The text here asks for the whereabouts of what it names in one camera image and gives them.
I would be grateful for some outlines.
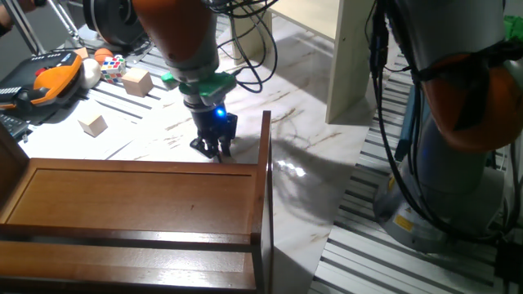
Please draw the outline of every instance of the small wooden block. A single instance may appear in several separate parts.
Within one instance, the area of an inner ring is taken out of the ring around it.
[[[87,134],[95,138],[107,128],[107,123],[105,123],[104,118],[100,114],[79,119],[78,122]]]
[[[75,50],[74,53],[78,54],[80,57],[82,57],[82,59],[87,59],[89,58],[89,53],[87,53],[87,48],[81,48],[81,49],[78,49],[78,50]]]
[[[129,69],[122,78],[125,91],[129,95],[145,97],[153,89],[153,79],[150,73],[144,69]]]

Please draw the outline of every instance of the orange ball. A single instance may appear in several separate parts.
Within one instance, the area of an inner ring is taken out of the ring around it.
[[[109,51],[109,49],[101,48],[95,53],[95,60],[98,61],[100,65],[104,64],[105,58],[107,57],[114,57],[113,52]]]

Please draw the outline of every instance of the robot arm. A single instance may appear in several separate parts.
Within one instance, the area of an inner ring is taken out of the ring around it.
[[[523,129],[520,42],[504,42],[503,1],[387,1],[387,15],[451,147],[488,152]]]
[[[413,145],[400,167],[382,119],[385,14],[416,86]],[[382,227],[405,246],[438,252],[447,237],[494,244],[517,222],[521,196],[514,175],[512,213],[505,209],[509,217],[503,228],[489,230],[502,210],[503,176],[484,172],[487,153],[511,144],[523,129],[523,44],[505,41],[504,32],[501,0],[377,0],[370,66],[394,177],[390,188],[374,199],[374,212]],[[431,108],[423,128],[422,89]],[[395,219],[409,219],[413,214],[402,213],[410,208],[417,216],[410,218],[414,229],[405,233]]]
[[[226,73],[215,73],[219,65],[216,15],[196,0],[133,0],[132,4],[171,74],[181,82],[184,103],[198,128],[198,138],[190,146],[209,158],[221,160],[221,153],[230,156],[238,118],[226,112],[225,96],[236,82]]]

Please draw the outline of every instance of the yellow label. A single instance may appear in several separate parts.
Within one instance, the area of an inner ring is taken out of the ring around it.
[[[389,192],[392,191],[392,188],[394,188],[394,184],[396,183],[396,178],[393,176],[391,180],[389,180]]]
[[[404,218],[403,216],[400,216],[398,215],[395,219],[394,219],[394,222],[402,227],[403,229],[406,229],[408,230],[409,232],[412,232],[412,227],[414,226],[414,223],[410,220],[407,220],[406,218]]]

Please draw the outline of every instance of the blue led light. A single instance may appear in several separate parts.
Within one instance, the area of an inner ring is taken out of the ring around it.
[[[226,112],[223,109],[216,109],[216,115],[223,118],[226,116]]]

